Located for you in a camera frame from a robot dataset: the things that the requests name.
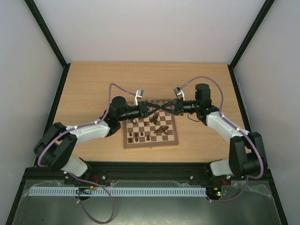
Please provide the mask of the black frame post right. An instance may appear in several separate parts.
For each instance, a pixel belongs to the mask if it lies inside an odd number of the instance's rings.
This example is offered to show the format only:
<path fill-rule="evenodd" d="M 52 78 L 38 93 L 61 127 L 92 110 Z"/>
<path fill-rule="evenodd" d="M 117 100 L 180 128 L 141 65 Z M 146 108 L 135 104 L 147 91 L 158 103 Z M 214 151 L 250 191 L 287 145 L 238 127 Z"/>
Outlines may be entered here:
<path fill-rule="evenodd" d="M 240 61 L 243 53 L 247 49 L 248 45 L 250 44 L 251 40 L 253 39 L 254 35 L 258 31 L 260 25 L 264 21 L 266 15 L 268 14 L 269 10 L 271 9 L 272 5 L 274 4 L 275 0 L 266 0 L 261 9 L 259 10 L 257 16 L 255 17 L 252 25 L 250 26 L 246 36 L 244 37 L 241 45 L 239 46 L 235 56 L 233 57 L 231 63 L 229 64 L 229 70 L 233 71 L 237 66 L 238 62 Z"/>

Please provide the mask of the black frame post left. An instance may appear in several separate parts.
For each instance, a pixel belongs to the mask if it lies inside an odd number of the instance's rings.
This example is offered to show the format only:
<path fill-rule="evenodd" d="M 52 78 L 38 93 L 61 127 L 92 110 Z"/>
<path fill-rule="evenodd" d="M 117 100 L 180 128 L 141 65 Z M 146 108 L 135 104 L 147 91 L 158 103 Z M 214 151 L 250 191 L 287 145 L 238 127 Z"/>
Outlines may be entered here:
<path fill-rule="evenodd" d="M 69 67 L 34 0 L 24 1 L 63 69 Z"/>

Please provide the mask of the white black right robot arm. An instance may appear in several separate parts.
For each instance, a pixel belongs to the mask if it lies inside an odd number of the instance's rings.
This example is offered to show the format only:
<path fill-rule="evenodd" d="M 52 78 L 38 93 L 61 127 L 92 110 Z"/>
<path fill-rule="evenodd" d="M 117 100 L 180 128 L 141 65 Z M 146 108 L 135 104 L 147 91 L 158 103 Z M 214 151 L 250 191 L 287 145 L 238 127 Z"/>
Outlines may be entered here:
<path fill-rule="evenodd" d="M 220 108 L 212 104 L 210 87 L 201 83 L 195 86 L 195 99 L 185 100 L 182 90 L 174 89 L 178 98 L 161 106 L 163 111 L 176 116 L 195 113 L 204 125 L 214 129 L 229 143 L 229 158 L 210 163 L 204 172 L 208 183 L 216 183 L 222 175 L 235 177 L 262 177 L 267 167 L 262 136 L 238 127 L 224 116 Z"/>

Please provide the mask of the pile of dark chess pieces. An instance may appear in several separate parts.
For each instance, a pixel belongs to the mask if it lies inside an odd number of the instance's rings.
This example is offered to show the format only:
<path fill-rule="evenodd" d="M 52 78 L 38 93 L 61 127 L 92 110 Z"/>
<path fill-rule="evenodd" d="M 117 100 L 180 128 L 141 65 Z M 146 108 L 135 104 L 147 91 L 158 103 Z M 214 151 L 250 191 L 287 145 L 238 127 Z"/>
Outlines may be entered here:
<path fill-rule="evenodd" d="M 144 136 L 173 135 L 173 121 L 171 114 L 167 112 L 156 112 L 153 115 L 139 119 L 139 132 Z"/>

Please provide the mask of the wooden chess board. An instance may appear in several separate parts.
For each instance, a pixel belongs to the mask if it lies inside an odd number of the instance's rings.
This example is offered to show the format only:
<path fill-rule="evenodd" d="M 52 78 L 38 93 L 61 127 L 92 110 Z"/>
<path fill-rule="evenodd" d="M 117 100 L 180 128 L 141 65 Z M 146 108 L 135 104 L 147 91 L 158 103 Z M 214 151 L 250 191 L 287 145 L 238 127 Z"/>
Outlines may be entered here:
<path fill-rule="evenodd" d="M 179 144 L 175 118 L 172 116 L 173 122 L 173 135 L 153 135 L 150 134 L 150 140 L 146 140 L 146 136 L 139 136 L 139 119 L 125 120 L 122 122 L 123 125 L 123 147 L 125 149 L 137 149 L 137 148 L 154 148 L 164 146 L 175 146 Z M 138 133 L 137 138 L 139 142 L 135 142 L 135 133 Z"/>

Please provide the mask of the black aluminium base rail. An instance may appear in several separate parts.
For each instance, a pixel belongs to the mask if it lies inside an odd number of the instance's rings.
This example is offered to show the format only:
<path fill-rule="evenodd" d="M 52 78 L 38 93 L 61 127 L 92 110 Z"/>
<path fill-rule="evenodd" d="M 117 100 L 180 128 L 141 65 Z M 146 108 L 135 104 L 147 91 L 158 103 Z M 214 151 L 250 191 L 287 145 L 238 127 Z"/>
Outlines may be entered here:
<path fill-rule="evenodd" d="M 176 181 L 192 185 L 220 184 L 231 174 L 213 176 L 209 163 L 89 162 L 80 179 L 108 185 L 112 181 Z"/>

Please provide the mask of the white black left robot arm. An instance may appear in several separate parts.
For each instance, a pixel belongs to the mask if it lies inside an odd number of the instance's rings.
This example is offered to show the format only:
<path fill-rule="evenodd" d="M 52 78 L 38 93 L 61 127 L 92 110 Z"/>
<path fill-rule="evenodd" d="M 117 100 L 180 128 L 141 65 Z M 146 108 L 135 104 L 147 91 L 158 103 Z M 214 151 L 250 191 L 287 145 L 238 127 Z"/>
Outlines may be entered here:
<path fill-rule="evenodd" d="M 84 160 L 71 156 L 75 147 L 93 139 L 112 136 L 120 129 L 121 121 L 144 119 L 159 109 L 160 105 L 147 101 L 129 106 L 124 97 L 117 96 L 103 116 L 91 123 L 79 126 L 54 123 L 34 148 L 40 160 L 39 166 L 81 177 L 87 172 L 88 165 Z"/>

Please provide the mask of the row of light chess pieces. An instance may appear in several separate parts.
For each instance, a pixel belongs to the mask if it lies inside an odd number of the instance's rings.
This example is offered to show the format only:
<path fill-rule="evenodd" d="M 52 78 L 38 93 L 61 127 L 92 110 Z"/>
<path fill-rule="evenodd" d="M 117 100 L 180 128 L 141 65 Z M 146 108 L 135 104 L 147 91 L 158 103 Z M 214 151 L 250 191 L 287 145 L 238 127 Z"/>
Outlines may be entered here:
<path fill-rule="evenodd" d="M 150 103 L 156 104 L 156 105 L 164 105 L 169 101 L 170 101 L 170 99 L 152 99 L 152 100 L 149 100 Z"/>

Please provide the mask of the black frame post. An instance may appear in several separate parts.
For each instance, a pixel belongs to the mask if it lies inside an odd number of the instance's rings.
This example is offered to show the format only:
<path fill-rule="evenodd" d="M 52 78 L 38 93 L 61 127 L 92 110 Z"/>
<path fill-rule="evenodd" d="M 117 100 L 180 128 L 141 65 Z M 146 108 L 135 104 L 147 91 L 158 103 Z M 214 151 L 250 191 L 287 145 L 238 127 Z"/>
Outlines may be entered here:
<path fill-rule="evenodd" d="M 260 25 L 264 21 L 266 15 L 268 14 L 269 10 L 271 9 L 272 5 L 274 4 L 275 0 L 266 0 L 261 9 L 259 10 L 257 16 L 255 17 L 252 25 L 250 26 L 246 36 L 244 37 L 241 45 L 239 46 L 235 56 L 233 57 L 231 63 L 229 64 L 229 70 L 233 71 L 237 66 L 238 62 L 240 61 L 243 53 L 247 49 L 248 45 L 250 44 L 251 40 L 253 39 L 254 35 L 258 31 Z"/>
<path fill-rule="evenodd" d="M 63 69 L 69 67 L 34 0 L 24 1 Z"/>

